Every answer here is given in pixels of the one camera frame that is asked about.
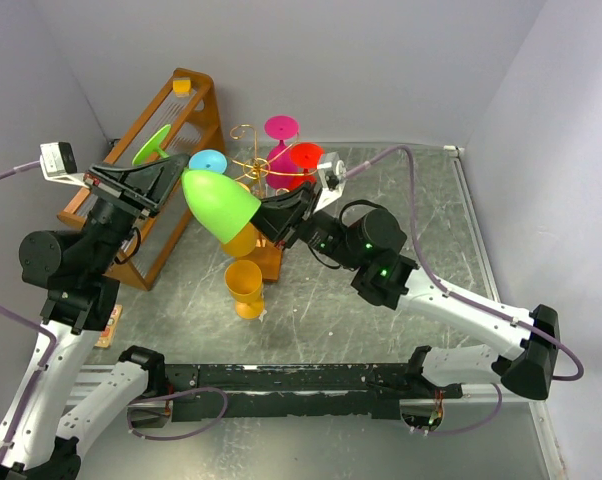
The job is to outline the orange wine glass front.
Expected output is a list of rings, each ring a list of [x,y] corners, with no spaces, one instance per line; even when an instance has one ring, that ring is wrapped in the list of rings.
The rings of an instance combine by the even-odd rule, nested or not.
[[[258,239],[258,231],[251,223],[248,223],[229,242],[222,244],[221,249],[231,257],[245,257],[256,248]]]

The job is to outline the orange wine glass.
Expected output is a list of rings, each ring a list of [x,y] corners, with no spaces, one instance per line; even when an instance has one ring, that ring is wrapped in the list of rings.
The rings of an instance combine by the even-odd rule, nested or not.
[[[229,242],[222,244],[221,249],[231,257],[245,257],[256,248],[258,239],[258,231],[251,223],[248,223]]]
[[[256,263],[250,260],[234,261],[226,269],[224,280],[239,317],[253,320],[263,313],[263,277]]]

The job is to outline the pink wine glass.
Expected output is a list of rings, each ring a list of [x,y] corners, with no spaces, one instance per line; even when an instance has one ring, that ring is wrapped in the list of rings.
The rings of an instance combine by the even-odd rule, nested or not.
[[[267,136],[277,141],[277,145],[266,158],[266,183],[273,189],[289,189],[298,167],[291,160],[288,141],[298,135],[299,124],[290,116],[276,115],[265,122],[264,131]]]

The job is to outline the green wine glass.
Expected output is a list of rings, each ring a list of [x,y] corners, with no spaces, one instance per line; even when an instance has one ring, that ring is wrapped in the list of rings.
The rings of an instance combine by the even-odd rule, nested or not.
[[[243,183],[224,174],[190,170],[181,175],[181,189],[192,215],[221,244],[229,242],[260,206]]]

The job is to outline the blue wine glass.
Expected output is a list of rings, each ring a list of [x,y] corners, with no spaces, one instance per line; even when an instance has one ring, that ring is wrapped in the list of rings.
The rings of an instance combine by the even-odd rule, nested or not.
[[[204,149],[191,156],[188,168],[224,174],[228,166],[226,156],[214,149]]]

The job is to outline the red wine glass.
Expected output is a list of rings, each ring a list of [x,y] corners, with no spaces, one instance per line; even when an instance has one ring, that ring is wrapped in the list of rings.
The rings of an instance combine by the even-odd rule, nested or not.
[[[304,183],[314,185],[316,183],[316,169],[319,160],[324,155],[324,149],[315,143],[299,143],[291,149],[290,158],[292,163],[299,167],[302,172],[299,175],[293,175],[292,180],[287,187],[289,192],[300,187]]]

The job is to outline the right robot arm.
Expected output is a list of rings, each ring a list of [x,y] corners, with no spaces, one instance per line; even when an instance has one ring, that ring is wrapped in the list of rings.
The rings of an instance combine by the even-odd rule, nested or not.
[[[407,241],[398,220],[385,207],[365,201],[368,212],[351,224],[319,209],[310,184],[260,200],[250,222],[276,246],[297,241],[354,272],[352,288],[365,302],[391,310],[413,310],[480,340],[478,354],[460,362],[476,383],[493,379],[510,392],[545,400],[558,356],[557,312],[546,305],[528,311],[497,303],[439,279],[424,261],[402,255]]]

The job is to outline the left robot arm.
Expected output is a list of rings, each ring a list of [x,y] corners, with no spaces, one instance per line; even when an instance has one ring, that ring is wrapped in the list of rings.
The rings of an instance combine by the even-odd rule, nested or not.
[[[46,291],[37,340],[0,424],[0,479],[74,479],[100,433],[131,402],[168,391],[163,354],[125,350],[107,381],[64,411],[84,362],[105,330],[120,283],[108,276],[136,222],[157,216],[189,162],[186,154],[121,168],[100,163],[83,175],[96,201],[78,230],[28,234],[22,279]]]

